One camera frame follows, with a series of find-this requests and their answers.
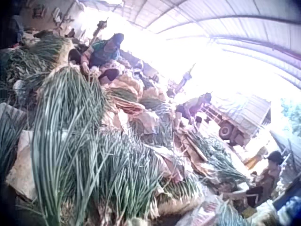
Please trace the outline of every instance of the market stall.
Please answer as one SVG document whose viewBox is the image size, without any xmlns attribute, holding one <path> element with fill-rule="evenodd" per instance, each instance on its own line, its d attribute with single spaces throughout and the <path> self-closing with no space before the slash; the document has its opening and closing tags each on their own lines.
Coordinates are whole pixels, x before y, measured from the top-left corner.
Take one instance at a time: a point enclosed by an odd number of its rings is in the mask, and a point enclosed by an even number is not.
<svg viewBox="0 0 301 226">
<path fill-rule="evenodd" d="M 1 182 L 20 211 L 38 213 L 38 225 L 142 225 L 170 215 L 183 217 L 177 226 L 251 225 L 222 196 L 250 182 L 227 146 L 206 128 L 174 131 L 167 88 L 124 59 L 83 76 L 68 63 L 72 46 L 50 35 L 8 54 L 8 99 L 17 105 L 0 117 Z M 112 69 L 119 76 L 101 86 L 98 76 Z M 17 108 L 30 120 L 8 114 Z"/>
</svg>

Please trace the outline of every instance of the green onion bundle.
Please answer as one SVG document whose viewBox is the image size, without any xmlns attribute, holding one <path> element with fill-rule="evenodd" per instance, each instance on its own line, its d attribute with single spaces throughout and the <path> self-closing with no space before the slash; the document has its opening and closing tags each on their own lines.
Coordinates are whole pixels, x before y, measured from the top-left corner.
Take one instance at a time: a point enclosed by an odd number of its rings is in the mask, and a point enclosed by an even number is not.
<svg viewBox="0 0 301 226">
<path fill-rule="evenodd" d="M 160 118 L 170 114 L 170 105 L 159 99 L 143 98 L 139 101 L 139 103 L 145 106 L 146 109 L 155 111 Z"/>
<path fill-rule="evenodd" d="M 200 133 L 189 132 L 194 144 L 202 151 L 206 158 L 210 159 L 215 153 L 214 149 L 211 147 L 210 142 L 204 138 Z"/>
<path fill-rule="evenodd" d="M 246 182 L 247 178 L 233 166 L 220 142 L 212 138 L 204 138 L 200 134 L 189 133 L 195 145 L 214 166 L 222 180 L 233 179 Z"/>
<path fill-rule="evenodd" d="M 224 203 L 220 208 L 221 214 L 219 216 L 217 226 L 251 226 L 246 219 L 243 219 L 241 215 L 228 203 Z"/>
<path fill-rule="evenodd" d="M 69 126 L 76 110 L 83 111 L 77 124 L 83 127 L 93 121 L 100 125 L 102 117 L 107 110 L 107 97 L 101 89 L 96 78 L 89 83 L 75 67 L 63 67 L 42 86 L 44 98 L 54 95 L 54 90 L 62 88 L 60 100 L 62 101 L 62 121 Z"/>
<path fill-rule="evenodd" d="M 94 201 L 105 204 L 103 211 L 110 208 L 117 222 L 146 218 L 161 178 L 156 156 L 136 138 L 119 131 L 105 132 L 99 142 L 102 149 L 110 151 L 99 174 Z"/>
<path fill-rule="evenodd" d="M 160 185 L 164 193 L 160 194 L 157 199 L 158 205 L 168 202 L 171 199 L 189 199 L 195 196 L 200 196 L 201 191 L 198 187 L 198 180 L 194 176 L 188 176 L 183 181 L 174 183 L 167 179 L 162 179 Z"/>
<path fill-rule="evenodd" d="M 59 59 L 61 54 L 64 53 L 66 57 L 69 54 L 70 49 L 64 49 L 65 45 L 69 44 L 69 40 L 63 37 L 57 37 L 54 35 L 47 35 L 35 45 L 30 48 L 30 52 L 37 55 L 39 59 L 43 60 L 47 64 L 47 68 L 52 70 L 60 63 Z"/>
<path fill-rule="evenodd" d="M 156 134 L 142 135 L 141 140 L 148 145 L 163 146 L 170 150 L 173 149 L 174 133 L 172 122 L 159 120 L 156 131 Z"/>
<path fill-rule="evenodd" d="M 17 80 L 24 80 L 29 75 L 50 72 L 45 61 L 26 49 L 16 49 L 9 53 L 7 63 L 7 83 L 13 86 Z"/>
<path fill-rule="evenodd" d="M 44 221 L 124 225 L 146 218 L 161 180 L 158 160 L 135 137 L 89 126 L 101 90 L 74 70 L 62 68 L 47 82 L 34 122 L 32 168 Z"/>
<path fill-rule="evenodd" d="M 119 97 L 129 102 L 135 102 L 135 103 L 137 102 L 137 97 L 135 96 L 135 94 L 127 89 L 111 88 L 110 94 L 114 97 Z"/>
<path fill-rule="evenodd" d="M 16 145 L 26 118 L 21 111 L 0 104 L 0 184 L 2 185 L 13 167 L 16 157 Z"/>
</svg>

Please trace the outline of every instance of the woman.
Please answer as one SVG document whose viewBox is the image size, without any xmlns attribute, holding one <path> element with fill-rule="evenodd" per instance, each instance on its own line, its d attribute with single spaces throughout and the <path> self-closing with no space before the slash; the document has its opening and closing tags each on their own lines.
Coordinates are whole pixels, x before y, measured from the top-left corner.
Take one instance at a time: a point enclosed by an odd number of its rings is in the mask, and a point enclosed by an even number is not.
<svg viewBox="0 0 301 226">
<path fill-rule="evenodd" d="M 269 160 L 268 167 L 255 177 L 252 188 L 247 191 L 224 193 L 224 197 L 229 197 L 232 200 L 245 199 L 252 208 L 256 208 L 267 201 L 279 180 L 283 157 L 279 151 L 274 151 L 267 159 Z"/>
</svg>

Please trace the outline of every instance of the plastic bag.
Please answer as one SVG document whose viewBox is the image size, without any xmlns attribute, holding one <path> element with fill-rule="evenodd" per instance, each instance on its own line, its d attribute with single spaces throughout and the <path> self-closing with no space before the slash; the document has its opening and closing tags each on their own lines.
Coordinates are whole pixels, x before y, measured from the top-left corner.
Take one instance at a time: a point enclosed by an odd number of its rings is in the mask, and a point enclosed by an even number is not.
<svg viewBox="0 0 301 226">
<path fill-rule="evenodd" d="M 217 220 L 222 204 L 219 196 L 211 195 L 200 206 L 185 214 L 175 226 L 211 226 Z"/>
<path fill-rule="evenodd" d="M 275 223 L 278 219 L 277 210 L 273 206 L 272 200 L 267 200 L 256 208 L 257 212 L 247 220 L 252 226 L 265 225 L 265 222 Z"/>
</svg>

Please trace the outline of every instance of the roof beam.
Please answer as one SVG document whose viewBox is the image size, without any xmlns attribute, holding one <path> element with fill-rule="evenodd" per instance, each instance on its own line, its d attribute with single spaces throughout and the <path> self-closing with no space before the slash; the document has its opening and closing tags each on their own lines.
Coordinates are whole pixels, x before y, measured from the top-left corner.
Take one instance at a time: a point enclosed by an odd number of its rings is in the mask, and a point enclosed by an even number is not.
<svg viewBox="0 0 301 226">
<path fill-rule="evenodd" d="M 162 12 L 157 18 L 155 18 L 154 20 L 152 20 L 148 25 L 146 25 L 144 28 L 147 29 L 149 28 L 149 26 L 151 26 L 154 22 L 156 22 L 157 20 L 159 20 L 162 16 L 164 16 L 166 13 L 170 12 L 171 10 L 173 10 L 174 8 L 180 6 L 181 4 L 183 4 L 184 2 L 186 2 L 187 0 L 181 0 L 180 2 L 178 2 L 177 4 L 174 4 L 172 7 L 170 7 L 168 10 Z"/>
<path fill-rule="evenodd" d="M 292 24 L 292 25 L 301 25 L 301 21 L 295 21 L 295 20 L 287 20 L 287 19 L 282 19 L 282 18 L 277 18 L 277 17 L 272 17 L 272 16 L 261 16 L 261 15 L 228 15 L 228 16 L 214 16 L 214 17 L 207 17 L 203 18 L 200 20 L 197 20 L 197 23 L 203 22 L 203 21 L 208 21 L 208 20 L 220 20 L 220 19 L 227 19 L 227 18 L 250 18 L 250 19 L 260 19 L 260 20 L 268 20 L 268 21 L 274 21 L 274 22 L 279 22 L 279 23 L 285 23 L 285 24 Z M 170 29 L 176 28 L 176 27 L 181 27 L 187 24 L 191 24 L 193 22 L 186 22 L 182 24 L 178 24 L 175 26 L 171 26 L 169 28 L 166 28 L 157 34 L 160 34 L 162 32 L 166 32 Z"/>
<path fill-rule="evenodd" d="M 290 81 L 288 78 L 286 78 L 285 76 L 281 75 L 281 74 L 278 74 L 278 73 L 275 73 L 276 75 L 280 76 L 281 78 L 283 78 L 284 80 L 288 81 L 290 84 L 294 85 L 295 87 L 297 87 L 298 89 L 301 89 L 301 83 L 299 84 L 296 84 L 292 81 Z"/>
<path fill-rule="evenodd" d="M 264 52 L 264 51 L 261 51 L 261 50 L 257 50 L 257 49 L 254 49 L 254 48 L 250 48 L 250 47 L 244 47 L 244 46 L 240 46 L 240 45 L 235 45 L 235 44 L 226 44 L 226 43 L 217 43 L 218 45 L 225 45 L 225 46 L 233 46 L 233 47 L 237 47 L 237 48 L 243 48 L 243 49 L 247 49 L 247 50 L 251 50 L 251 51 L 254 51 L 254 52 L 258 52 L 258 53 L 261 53 L 261 54 L 264 54 L 264 55 L 267 55 L 269 57 L 272 57 L 272 58 L 275 58 L 276 60 L 279 60 L 279 61 L 282 61 L 298 70 L 300 70 L 301 72 L 301 67 L 298 67 L 297 65 L 294 65 L 292 64 L 291 62 L 288 62 L 287 60 L 283 60 L 277 56 L 274 56 L 270 53 L 267 53 L 267 52 Z"/>
<path fill-rule="evenodd" d="M 147 0 L 144 0 L 144 2 L 142 3 L 141 7 L 139 8 L 139 10 L 138 10 L 138 12 L 137 12 L 137 14 L 136 14 L 136 16 L 135 16 L 134 23 L 136 23 L 136 19 L 137 19 L 137 17 L 139 16 L 141 10 L 143 9 L 143 7 L 144 7 L 144 5 L 145 5 L 146 3 L 147 3 Z"/>
<path fill-rule="evenodd" d="M 178 38 L 172 38 L 167 40 L 174 40 L 174 39 L 185 39 L 185 38 L 206 38 L 204 35 L 194 35 L 194 36 L 184 36 L 184 37 L 178 37 Z M 259 46 L 265 46 L 268 48 L 271 48 L 273 50 L 277 50 L 281 53 L 284 53 L 288 56 L 291 56 L 297 60 L 301 60 L 301 54 L 296 53 L 288 48 L 282 47 L 280 45 L 268 42 L 268 41 L 261 41 L 257 39 L 251 39 L 251 38 L 245 38 L 245 37 L 239 37 L 239 36 L 232 36 L 232 35 L 211 35 L 210 38 L 212 39 L 225 39 L 225 40 L 235 40 L 240 42 L 245 42 L 249 44 L 259 45 Z"/>
<path fill-rule="evenodd" d="M 265 62 L 265 63 L 267 63 L 267 64 L 269 64 L 269 65 L 272 65 L 272 66 L 274 66 L 274 67 L 276 67 L 276 68 L 278 68 L 278 69 L 284 71 L 285 73 L 288 73 L 289 75 L 293 76 L 295 79 L 297 79 L 298 81 L 300 81 L 300 78 L 298 78 L 297 75 L 292 74 L 291 72 L 289 72 L 289 71 L 286 70 L 285 68 L 279 67 L 278 65 L 273 64 L 273 63 L 271 63 L 271 62 L 262 60 L 262 59 L 260 59 L 260 58 L 258 58 L 258 57 L 255 57 L 255 56 L 250 56 L 250 55 L 245 54 L 245 53 L 240 53 L 240 52 L 236 52 L 236 51 L 232 51 L 232 50 L 228 50 L 228 49 L 223 49 L 223 51 L 225 51 L 225 52 L 230 52 L 230 53 L 235 53 L 235 54 L 239 54 L 239 55 L 243 55 L 243 56 L 246 56 L 246 57 L 254 58 L 254 59 L 256 59 L 256 60 L 263 61 L 263 62 Z"/>
</svg>

